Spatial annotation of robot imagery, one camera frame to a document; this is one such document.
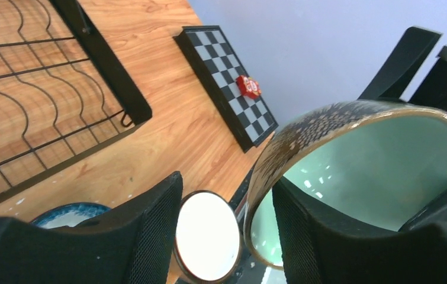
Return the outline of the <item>blue floral bowl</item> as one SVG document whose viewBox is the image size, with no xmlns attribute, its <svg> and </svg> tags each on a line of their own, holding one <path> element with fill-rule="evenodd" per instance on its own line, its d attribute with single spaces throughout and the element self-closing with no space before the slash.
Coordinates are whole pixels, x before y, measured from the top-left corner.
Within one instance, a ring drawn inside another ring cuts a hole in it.
<svg viewBox="0 0 447 284">
<path fill-rule="evenodd" d="M 48 210 L 30 221 L 30 224 L 44 229 L 74 227 L 109 210 L 111 210 L 110 207 L 102 204 L 76 202 Z"/>
</svg>

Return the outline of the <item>celadon bowl brown rim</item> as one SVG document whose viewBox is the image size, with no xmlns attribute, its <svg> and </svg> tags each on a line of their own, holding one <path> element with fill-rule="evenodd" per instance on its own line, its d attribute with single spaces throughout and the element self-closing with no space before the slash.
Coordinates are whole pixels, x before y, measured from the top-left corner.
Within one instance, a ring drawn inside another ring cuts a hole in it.
<svg viewBox="0 0 447 284">
<path fill-rule="evenodd" d="M 286 178 L 357 220 L 397 231 L 447 190 L 447 112 L 356 100 L 317 108 L 277 131 L 251 176 L 244 239 L 282 269 L 272 187 Z"/>
</svg>

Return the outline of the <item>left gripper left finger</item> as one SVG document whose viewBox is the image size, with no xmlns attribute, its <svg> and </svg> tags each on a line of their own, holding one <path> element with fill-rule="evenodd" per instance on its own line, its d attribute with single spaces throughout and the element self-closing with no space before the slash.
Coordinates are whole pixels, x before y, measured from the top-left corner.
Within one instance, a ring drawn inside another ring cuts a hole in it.
<svg viewBox="0 0 447 284">
<path fill-rule="evenodd" d="M 173 172 L 74 227 L 0 217 L 0 283 L 165 283 L 182 190 Z"/>
</svg>

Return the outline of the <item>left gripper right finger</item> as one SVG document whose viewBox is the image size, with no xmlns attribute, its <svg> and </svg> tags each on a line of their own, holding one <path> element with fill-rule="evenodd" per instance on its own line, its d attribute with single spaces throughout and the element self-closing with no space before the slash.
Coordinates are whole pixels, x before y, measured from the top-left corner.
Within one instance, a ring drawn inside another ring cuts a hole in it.
<svg viewBox="0 0 447 284">
<path fill-rule="evenodd" d="M 386 230 L 286 178 L 274 184 L 272 197 L 288 283 L 447 283 L 447 222 Z"/>
</svg>

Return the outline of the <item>black wire dish rack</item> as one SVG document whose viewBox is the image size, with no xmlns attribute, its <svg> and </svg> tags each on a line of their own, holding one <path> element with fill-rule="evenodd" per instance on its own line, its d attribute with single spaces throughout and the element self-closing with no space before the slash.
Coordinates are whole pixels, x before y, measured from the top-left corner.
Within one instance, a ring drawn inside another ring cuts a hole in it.
<svg viewBox="0 0 447 284">
<path fill-rule="evenodd" d="M 151 117 L 81 1 L 0 1 L 0 203 Z"/>
</svg>

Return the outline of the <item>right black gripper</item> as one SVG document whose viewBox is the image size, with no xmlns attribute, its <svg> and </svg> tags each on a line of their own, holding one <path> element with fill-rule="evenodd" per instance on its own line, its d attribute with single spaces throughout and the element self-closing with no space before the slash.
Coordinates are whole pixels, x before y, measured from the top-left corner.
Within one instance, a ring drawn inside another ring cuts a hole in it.
<svg viewBox="0 0 447 284">
<path fill-rule="evenodd" d="M 359 99 L 399 101 L 441 34 L 420 27 L 409 27 L 388 56 Z M 447 111 L 447 46 L 425 80 L 411 97 L 412 104 L 435 107 Z M 401 231 L 447 221 L 447 190 L 408 220 Z"/>
</svg>

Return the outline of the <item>white bowl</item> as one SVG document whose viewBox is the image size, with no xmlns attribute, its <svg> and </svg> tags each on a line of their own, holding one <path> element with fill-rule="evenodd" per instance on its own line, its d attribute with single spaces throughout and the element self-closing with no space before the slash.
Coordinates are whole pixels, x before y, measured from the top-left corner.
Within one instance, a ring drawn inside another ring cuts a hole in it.
<svg viewBox="0 0 447 284">
<path fill-rule="evenodd" d="M 236 270 L 242 236 L 232 207 L 212 191 L 183 197 L 171 264 L 186 283 L 223 283 Z"/>
</svg>

